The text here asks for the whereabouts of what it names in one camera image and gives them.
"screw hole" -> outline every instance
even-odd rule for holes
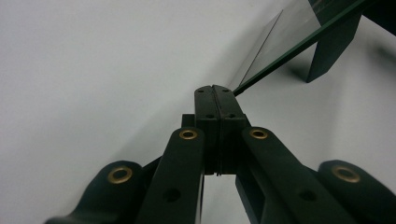
[[[118,170],[116,173],[113,174],[114,178],[120,179],[126,176],[128,173],[125,170]]]
[[[166,192],[163,193],[163,199],[168,203],[177,201],[180,196],[181,194],[178,189],[168,189]]]
[[[338,173],[339,173],[340,175],[344,175],[344,176],[346,176],[346,177],[348,177],[348,178],[354,176],[354,175],[353,175],[352,173],[350,173],[348,170],[339,170]]]
[[[305,201],[313,202],[317,200],[317,194],[309,189],[303,190],[298,195]]]
[[[185,136],[185,137],[193,137],[193,136],[194,136],[194,134],[193,134],[193,133],[190,133],[190,132],[188,132],[188,133],[183,133],[183,136]]]

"rivet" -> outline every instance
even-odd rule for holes
[[[116,174],[124,173],[122,176],[116,176]],[[126,166],[119,166],[110,171],[107,176],[108,182],[112,184],[122,184],[128,181],[133,175],[131,168]]]
[[[260,130],[260,129],[253,129],[250,131],[250,136],[257,138],[257,139],[265,139],[268,137],[268,133]]]
[[[191,140],[191,139],[196,138],[198,136],[198,133],[193,130],[183,130],[180,132],[179,136],[182,139]]]
[[[349,183],[358,183],[361,181],[361,177],[355,171],[343,165],[334,165],[332,173]]]

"metal screw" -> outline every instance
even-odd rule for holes
[[[108,182],[112,184],[122,184],[128,181],[133,175],[131,168],[119,166],[110,171],[107,176]]]

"white surface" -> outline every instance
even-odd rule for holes
[[[0,223],[66,215],[106,164],[160,156],[286,2],[2,1]],[[395,191],[395,64],[370,56],[395,38],[367,20],[357,36],[325,77],[290,63],[238,100],[302,163],[351,161]],[[205,183],[203,223],[248,223],[232,176]]]

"white background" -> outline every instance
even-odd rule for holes
[[[108,163],[162,155],[193,91],[227,86],[288,1],[0,1],[0,223],[68,214]],[[362,18],[331,71],[238,96],[305,165],[355,163],[396,190],[396,40]],[[233,176],[205,180],[203,223],[248,223]]]

